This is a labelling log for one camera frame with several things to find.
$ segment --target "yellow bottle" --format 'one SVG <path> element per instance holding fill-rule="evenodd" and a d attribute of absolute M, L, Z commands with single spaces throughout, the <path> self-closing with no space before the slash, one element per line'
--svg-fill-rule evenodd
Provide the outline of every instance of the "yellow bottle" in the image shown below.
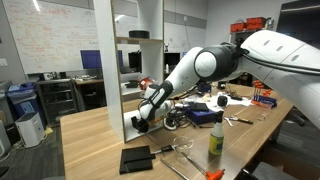
<path fill-rule="evenodd" d="M 216 113 L 216 123 L 210 133 L 209 152 L 213 155 L 221 155 L 223 146 L 223 129 L 222 129 L 223 111 Z"/>

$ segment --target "robotic arm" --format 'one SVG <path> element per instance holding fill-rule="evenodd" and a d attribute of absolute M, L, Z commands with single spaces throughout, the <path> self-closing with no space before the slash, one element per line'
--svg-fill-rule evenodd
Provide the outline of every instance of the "robotic arm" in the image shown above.
<path fill-rule="evenodd" d="M 267 30 L 251 35 L 241 48 L 228 43 L 193 48 L 160 86 L 146 90 L 147 99 L 139 109 L 141 121 L 146 125 L 168 113 L 172 105 L 167 99 L 199 80 L 227 81 L 248 72 L 291 101 L 320 129 L 319 60 L 320 50 Z"/>

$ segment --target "whiteboard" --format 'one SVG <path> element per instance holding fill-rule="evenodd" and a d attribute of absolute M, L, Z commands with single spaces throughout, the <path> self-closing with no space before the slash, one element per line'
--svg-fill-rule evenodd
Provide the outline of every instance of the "whiteboard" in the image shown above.
<path fill-rule="evenodd" d="M 25 74 L 82 70 L 80 50 L 98 50 L 94 11 L 3 0 Z"/>

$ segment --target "floor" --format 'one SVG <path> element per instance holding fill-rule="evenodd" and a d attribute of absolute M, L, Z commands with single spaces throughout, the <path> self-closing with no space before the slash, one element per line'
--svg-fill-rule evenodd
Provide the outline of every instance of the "floor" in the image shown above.
<path fill-rule="evenodd" d="M 63 176 L 60 127 L 54 128 L 53 133 L 35 147 L 16 150 L 12 148 L 9 157 L 0 162 L 1 166 L 8 166 L 9 170 L 0 180 L 41 180 L 51 176 Z"/>
<path fill-rule="evenodd" d="M 320 130 L 309 121 L 301 127 L 296 123 L 283 121 L 277 144 L 272 148 L 290 154 L 298 159 L 320 167 Z M 63 156 L 60 127 L 53 129 L 36 147 L 12 150 L 10 156 L 0 162 L 10 169 L 0 180 L 41 180 L 50 176 L 63 176 Z"/>

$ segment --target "white box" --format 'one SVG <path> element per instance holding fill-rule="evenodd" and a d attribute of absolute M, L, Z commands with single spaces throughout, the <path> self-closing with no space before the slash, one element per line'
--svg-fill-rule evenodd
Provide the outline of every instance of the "white box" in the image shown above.
<path fill-rule="evenodd" d="M 45 131 L 38 112 L 23 115 L 16 121 L 16 126 L 25 148 L 38 145 L 44 138 Z"/>

